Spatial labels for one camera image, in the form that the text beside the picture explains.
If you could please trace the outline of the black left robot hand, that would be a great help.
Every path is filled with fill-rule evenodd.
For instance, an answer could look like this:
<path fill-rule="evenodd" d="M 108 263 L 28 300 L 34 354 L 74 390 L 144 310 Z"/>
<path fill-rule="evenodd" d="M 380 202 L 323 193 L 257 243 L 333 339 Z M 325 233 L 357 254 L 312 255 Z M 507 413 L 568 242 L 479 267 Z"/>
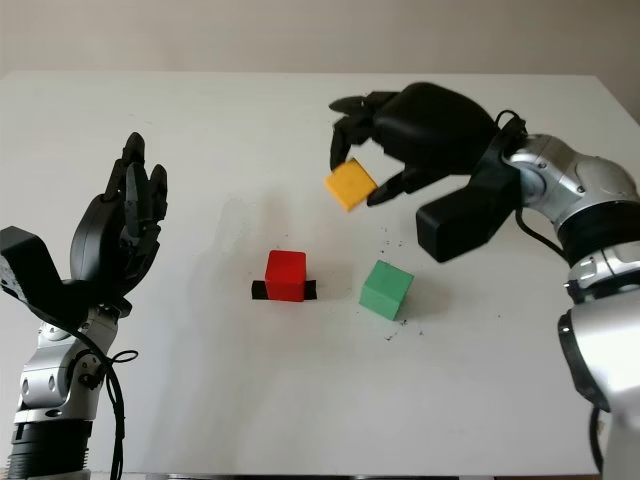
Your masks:
<path fill-rule="evenodd" d="M 89 288 L 93 304 L 116 310 L 121 318 L 130 314 L 126 295 L 155 260 L 167 194 L 166 169 L 158 164 L 145 170 L 145 141 L 131 133 L 105 191 L 90 202 L 71 243 L 71 278 Z"/>

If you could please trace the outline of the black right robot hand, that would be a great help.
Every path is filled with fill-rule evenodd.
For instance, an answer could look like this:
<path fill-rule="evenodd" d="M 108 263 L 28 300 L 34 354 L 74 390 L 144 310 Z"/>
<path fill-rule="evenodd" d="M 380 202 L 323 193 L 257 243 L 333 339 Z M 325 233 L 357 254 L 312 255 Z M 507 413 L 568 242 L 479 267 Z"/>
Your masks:
<path fill-rule="evenodd" d="M 367 197 L 375 206 L 413 193 L 450 175 L 475 169 L 498 127 L 472 99 L 442 86 L 413 83 L 401 91 L 374 91 L 333 101 L 342 117 L 333 125 L 330 168 L 350 149 L 371 140 L 404 169 Z"/>

